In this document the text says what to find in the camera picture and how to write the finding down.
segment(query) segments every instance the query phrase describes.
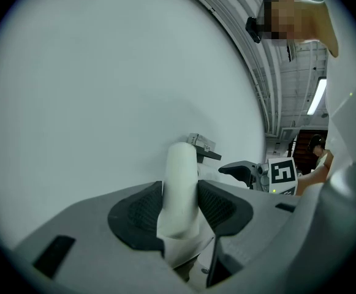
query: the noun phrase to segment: white cylinder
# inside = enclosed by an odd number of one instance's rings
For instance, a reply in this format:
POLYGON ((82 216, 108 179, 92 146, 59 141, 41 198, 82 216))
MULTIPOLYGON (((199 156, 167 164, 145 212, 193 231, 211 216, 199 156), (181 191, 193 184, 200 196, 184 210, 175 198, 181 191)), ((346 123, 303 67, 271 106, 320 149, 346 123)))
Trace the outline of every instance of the white cylinder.
POLYGON ((163 186, 163 209, 159 216, 160 234, 178 239, 199 234, 197 201, 197 152, 188 143, 169 148, 163 186))

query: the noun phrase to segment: person's arm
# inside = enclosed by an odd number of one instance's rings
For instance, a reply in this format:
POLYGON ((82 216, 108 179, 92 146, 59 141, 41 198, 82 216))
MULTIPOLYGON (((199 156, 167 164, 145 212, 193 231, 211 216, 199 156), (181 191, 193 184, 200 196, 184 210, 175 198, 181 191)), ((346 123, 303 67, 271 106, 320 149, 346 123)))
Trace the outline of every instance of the person's arm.
POLYGON ((296 195, 301 196, 305 189, 310 185, 324 183, 326 181, 332 162, 333 154, 328 151, 323 165, 316 168, 311 173, 298 178, 298 189, 296 191, 296 195))

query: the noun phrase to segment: metal pipe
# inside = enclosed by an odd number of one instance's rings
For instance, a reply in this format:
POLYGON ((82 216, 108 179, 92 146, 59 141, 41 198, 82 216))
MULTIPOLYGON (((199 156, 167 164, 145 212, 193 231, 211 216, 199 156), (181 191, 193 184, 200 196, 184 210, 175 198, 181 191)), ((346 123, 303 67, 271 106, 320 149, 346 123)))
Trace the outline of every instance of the metal pipe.
MULTIPOLYGON (((257 7, 260 6, 261 4, 261 1, 260 0, 252 0, 252 3, 255 4, 257 7)), ((265 86, 265 81, 263 80, 263 76, 262 76, 262 72, 261 72, 261 69, 260 69, 260 64, 258 62, 258 59, 257 59, 257 56, 254 55, 254 50, 252 48, 252 43, 248 42, 247 43, 247 40, 245 38, 242 38, 244 44, 246 45, 247 48, 249 48, 251 50, 251 53, 253 54, 252 58, 254 60, 254 63, 256 65, 256 68, 257 68, 257 71, 258 71, 258 75, 259 75, 259 78, 261 80, 261 84, 263 86, 263 91, 265 93, 265 95, 267 96, 268 93, 267 93, 267 90, 266 90, 266 86, 265 86)))
MULTIPOLYGON (((317 75, 318 75, 318 47, 319 47, 319 42, 317 42, 317 51, 316 51, 316 53, 317 53, 317 55, 316 55, 316 60, 315 60, 315 76, 314 77, 316 77, 317 75)), ((311 124, 311 122, 312 122, 312 119, 314 119, 314 117, 313 116, 310 116, 310 120, 309 120, 309 122, 308 122, 308 125, 310 125, 311 124)))
MULTIPOLYGON (((212 6, 210 6, 205 0, 199 0, 199 1, 200 1, 202 4, 204 4, 204 5, 207 7, 207 9, 212 10, 212 14, 213 14, 213 15, 217 15, 217 13, 213 10, 212 6)), ((216 3, 218 4, 218 7, 220 7, 220 9, 226 9, 226 8, 224 7, 224 5, 222 4, 222 2, 219 2, 219 0, 214 0, 213 2, 216 2, 216 3)), ((229 32, 230 36, 233 36, 233 35, 232 35, 232 32, 231 32, 229 29, 228 29, 228 32, 229 32)), ((258 62, 257 56, 254 55, 254 50, 253 50, 251 44, 246 42, 247 40, 244 38, 244 36, 242 36, 242 34, 239 34, 239 35, 240 35, 242 41, 244 42, 244 45, 245 45, 247 48, 249 48, 249 50, 250 50, 251 53, 252 53, 252 57, 253 57, 253 59, 254 59, 254 64, 256 65, 256 68, 257 68, 257 71, 258 71, 258 75, 259 75, 259 78, 260 78, 260 80, 261 80, 261 84, 262 84, 262 86, 263 86, 263 91, 264 91, 265 95, 267 96, 268 93, 267 93, 267 91, 266 91, 265 81, 263 80, 263 76, 262 76, 262 73, 261 73, 260 64, 259 64, 259 62, 258 62)))
MULTIPOLYGON (((299 58, 298 57, 299 57, 299 55, 296 54, 296 86, 297 86, 297 88, 299 87, 299 84, 300 84, 300 79, 299 79, 299 58)), ((298 100, 296 99, 295 100, 295 109, 296 109, 297 106, 298 106, 298 100)), ((292 127, 292 124, 294 123, 294 119, 295 119, 295 116, 293 116, 293 118, 290 120, 289 127, 292 127)))
POLYGON ((274 134, 265 134, 266 137, 274 137, 274 138, 279 138, 281 139, 283 133, 286 130, 302 130, 302 129, 313 129, 313 130, 327 130, 328 127, 327 126, 316 126, 316 125, 303 125, 300 127, 283 127, 281 129, 281 134, 280 134, 280 138, 277 135, 274 134))
MULTIPOLYGON (((199 0, 208 10, 211 10, 212 9, 212 6, 207 3, 205 0, 199 0)), ((262 104, 262 108, 263 108, 263 113, 265 115, 265 119, 266 119, 266 125, 267 125, 267 131, 269 131, 270 129, 270 121, 269 121, 269 116, 268 116, 268 112, 267 112, 267 108, 265 106, 265 101, 263 99, 263 95, 262 95, 262 92, 259 88, 259 84, 258 84, 258 81, 254 75, 254 71, 250 65, 250 62, 247 58, 247 56, 245 55, 244 51, 241 49, 237 39, 235 38, 235 36, 232 34, 232 31, 229 29, 229 27, 226 25, 226 23, 222 20, 222 18, 214 11, 213 12, 213 15, 218 19, 218 21, 220 22, 220 24, 223 25, 223 27, 225 28, 225 30, 228 32, 228 34, 230 35, 230 37, 232 38, 233 42, 235 43, 235 45, 237 46, 237 48, 239 49, 239 52, 241 53, 244 61, 246 62, 247 64, 247 67, 250 71, 250 74, 251 74, 251 77, 253 79, 253 82, 254 82, 254 87, 256 88, 256 90, 258 91, 258 94, 259 94, 259 97, 260 97, 260 101, 261 101, 261 104, 262 104)))
MULTIPOLYGON (((238 0, 228 0, 233 6, 235 6, 237 8, 237 10, 241 11, 240 13, 243 16, 243 18, 246 20, 248 18, 248 14, 245 11, 245 9, 243 8, 243 6, 238 2, 238 0)), ((251 12, 254 13, 254 9, 253 9, 253 4, 255 4, 254 0, 246 0, 246 2, 249 4, 249 7, 251 9, 251 12)), ((266 57, 266 53, 265 53, 265 49, 263 47, 262 44, 256 44, 256 47, 259 51, 259 55, 264 63, 264 69, 265 69, 265 74, 267 76, 267 80, 268 80, 268 87, 269 87, 269 93, 270 93, 270 105, 271 105, 271 117, 272 117, 272 130, 271 132, 274 134, 276 132, 276 123, 275 123, 275 97, 274 97, 274 89, 273 89, 273 81, 271 79, 271 73, 270 73, 270 65, 268 62, 268 59, 266 57)), ((275 49, 270 48, 270 53, 271 53, 271 57, 273 59, 273 62, 277 62, 277 66, 278 66, 278 61, 277 61, 277 55, 275 52, 275 49)), ((278 97, 281 96, 281 76, 279 74, 279 68, 276 69, 275 68, 275 72, 276 72, 276 85, 278 87, 278 97)), ((278 106, 278 123, 281 122, 281 106, 278 106)))
POLYGON ((308 89, 310 87, 310 82, 311 82, 311 74, 312 74, 312 42, 310 42, 310 71, 309 71, 309 74, 308 74, 306 94, 305 94, 305 99, 303 100, 303 103, 301 105, 300 114, 299 114, 299 117, 298 117, 296 123, 299 123, 301 113, 302 113, 303 108, 305 107, 305 104, 306 104, 306 98, 307 98, 307 94, 308 94, 308 89))

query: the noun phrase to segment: fluorescent light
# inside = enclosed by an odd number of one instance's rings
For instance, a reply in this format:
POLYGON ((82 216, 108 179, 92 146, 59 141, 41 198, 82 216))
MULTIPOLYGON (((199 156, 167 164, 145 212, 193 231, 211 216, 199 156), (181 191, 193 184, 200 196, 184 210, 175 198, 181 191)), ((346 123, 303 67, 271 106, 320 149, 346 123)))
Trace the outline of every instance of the fluorescent light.
POLYGON ((326 88, 326 83, 327 79, 326 78, 320 78, 319 83, 317 86, 317 91, 315 93, 314 99, 311 102, 310 109, 307 111, 307 115, 313 115, 315 110, 317 110, 317 107, 319 105, 320 99, 324 95, 325 88, 326 88))

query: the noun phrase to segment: black strip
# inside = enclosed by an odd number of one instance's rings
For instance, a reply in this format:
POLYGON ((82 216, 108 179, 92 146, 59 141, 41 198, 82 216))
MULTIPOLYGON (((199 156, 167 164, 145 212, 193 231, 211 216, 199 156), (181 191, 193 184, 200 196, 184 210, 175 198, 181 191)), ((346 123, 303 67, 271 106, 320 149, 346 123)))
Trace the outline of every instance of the black strip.
POLYGON ((278 205, 276 205, 276 208, 289 211, 290 213, 295 211, 295 206, 288 205, 287 203, 279 203, 278 205))
POLYGON ((33 266, 52 279, 74 242, 75 239, 71 237, 57 236, 34 262, 33 266))
POLYGON ((238 181, 245 182, 248 187, 250 187, 252 184, 251 181, 253 179, 251 178, 251 171, 248 167, 244 165, 227 168, 221 167, 219 168, 219 172, 223 174, 232 175, 238 181))
POLYGON ((203 156, 197 154, 197 163, 201 164, 203 162, 203 156))
POLYGON ((212 151, 205 151, 202 147, 194 145, 195 149, 197 150, 197 156, 203 156, 203 157, 207 157, 207 158, 211 158, 214 160, 221 160, 221 155, 220 154, 216 154, 212 151))
POLYGON ((129 247, 141 251, 161 251, 164 243, 156 237, 157 219, 162 208, 162 182, 157 181, 139 193, 122 199, 108 214, 111 231, 129 247))
POLYGON ((288 52, 288 59, 289 59, 289 62, 291 62, 289 46, 287 46, 287 52, 288 52))
POLYGON ((210 287, 238 272, 243 267, 225 255, 220 236, 236 235, 250 222, 254 211, 250 203, 206 181, 198 182, 198 206, 214 231, 215 243, 206 286, 210 287))

